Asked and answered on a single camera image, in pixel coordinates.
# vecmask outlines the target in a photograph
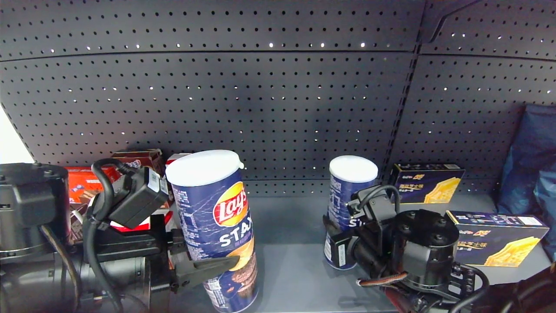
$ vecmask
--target black cable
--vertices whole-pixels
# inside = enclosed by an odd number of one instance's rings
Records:
[[[384,190],[391,190],[392,191],[392,193],[394,194],[394,210],[396,211],[396,213],[400,213],[400,193],[398,192],[398,189],[395,186],[392,186],[392,185],[382,185],[380,187],[375,188],[372,192],[370,192],[368,195],[366,195],[361,200],[361,202],[357,206],[357,210],[359,210],[359,211],[363,210],[363,207],[365,205],[367,205],[369,203],[369,201],[371,201],[371,199],[376,197],[376,195],[378,195],[380,192],[382,192]]]
[[[108,216],[114,201],[114,188],[112,187],[112,182],[110,181],[106,173],[104,173],[104,171],[102,170],[102,167],[104,165],[115,165],[118,171],[122,172],[123,174],[127,174],[130,172],[130,168],[117,159],[100,159],[94,162],[91,166],[93,174],[102,184],[104,195],[102,208],[96,214],[96,219],[98,221],[102,221],[106,218],[106,216]]]
[[[41,230],[42,234],[46,237],[48,242],[52,245],[54,250],[58,252],[60,257],[62,258],[62,262],[64,263],[64,266],[69,272],[69,277],[71,278],[71,281],[73,283],[73,297],[74,297],[73,312],[75,312],[79,308],[79,300],[81,299],[81,290],[82,290],[81,278],[77,274],[77,270],[75,269],[75,266],[73,265],[73,262],[70,259],[70,255],[68,254],[68,252],[66,251],[66,249],[64,248],[64,246],[62,245],[58,237],[56,237],[56,235],[54,234],[50,226],[44,224],[41,225],[39,229]]]
[[[476,269],[472,266],[467,266],[467,267],[470,267],[471,269],[475,270],[475,274],[481,278],[481,280],[483,281],[483,285],[481,286],[480,289],[475,290],[469,297],[461,299],[458,302],[456,302],[450,308],[448,313],[458,313],[464,307],[466,307],[466,306],[472,304],[473,302],[475,302],[476,300],[480,299],[481,297],[483,297],[487,293],[487,290],[490,286],[490,283],[488,281],[488,277],[485,275],[485,273],[479,271],[478,269]]]
[[[118,294],[116,294],[114,288],[108,282],[108,278],[102,270],[95,252],[95,235],[97,233],[98,224],[91,223],[88,219],[86,219],[83,227],[87,230],[87,232],[83,235],[83,247],[87,253],[89,265],[91,266],[93,273],[95,273],[95,278],[98,279],[98,283],[101,285],[102,289],[106,291],[110,301],[112,301],[116,312],[122,313],[123,306],[120,297],[118,297]]]
[[[532,293],[534,293],[535,291],[539,290],[542,287],[551,285],[553,282],[551,279],[543,279],[541,281],[536,282],[535,284],[529,286],[528,288],[526,288],[525,290],[523,290],[522,292],[518,293],[517,295],[517,300],[518,301],[523,301],[523,299],[527,298],[528,296],[530,296]],[[509,313],[510,310],[512,309],[512,306],[514,305],[514,299],[510,299],[508,300],[504,306],[502,307],[502,310],[500,311],[500,313]]]
[[[149,313],[147,305],[144,304],[138,297],[130,294],[121,294],[120,297],[122,297],[122,299],[129,299],[135,304],[138,304],[143,309],[143,313]]]
[[[87,212],[89,218],[87,218],[83,224],[83,228],[86,229],[83,246],[87,253],[89,265],[91,266],[93,273],[95,273],[98,282],[100,283],[102,289],[106,291],[106,294],[112,301],[116,312],[121,313],[123,312],[121,299],[115,292],[112,285],[110,285],[105,272],[102,270],[102,267],[98,262],[97,254],[95,252],[95,236],[97,228],[110,213],[114,201],[114,188],[112,186],[112,182],[110,182],[108,176],[102,170],[103,165],[109,164],[115,165],[118,171],[123,174],[133,172],[130,167],[126,166],[117,159],[101,159],[93,163],[91,170],[102,184],[104,202],[102,203],[102,208],[97,213]]]

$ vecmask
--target stax text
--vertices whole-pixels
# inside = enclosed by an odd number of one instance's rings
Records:
[[[222,236],[220,236],[220,246],[227,247],[231,245],[232,242],[238,242],[247,233],[249,233],[249,230],[251,230],[252,225],[253,222],[251,221],[251,217],[249,216],[247,217],[246,222],[242,222],[241,225],[234,228],[233,231],[231,231],[228,234],[223,234]]]

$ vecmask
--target lay's logo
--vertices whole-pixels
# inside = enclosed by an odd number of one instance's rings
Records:
[[[212,212],[216,224],[234,227],[247,215],[247,208],[243,182],[237,182],[220,196]]]

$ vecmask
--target lay's stax can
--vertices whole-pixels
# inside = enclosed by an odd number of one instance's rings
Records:
[[[358,218],[351,218],[347,203],[351,201],[351,195],[361,189],[374,185],[378,175],[378,167],[365,158],[355,155],[342,155],[330,161],[330,201],[328,203],[328,217],[336,223],[342,231],[350,227],[362,226]],[[331,259],[330,236],[326,234],[324,243],[324,255],[328,264],[337,270],[349,270],[355,267],[355,263],[348,263],[347,258],[342,257],[346,251],[339,251],[340,267],[335,267]]]
[[[257,296],[255,237],[239,156],[228,150],[193,153],[166,169],[185,241],[194,261],[240,256],[237,265],[204,283],[220,312],[240,312]]]

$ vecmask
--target blue bag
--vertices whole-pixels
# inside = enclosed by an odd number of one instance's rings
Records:
[[[543,247],[556,261],[556,107],[527,106],[504,165],[498,212],[541,218],[550,227]]]

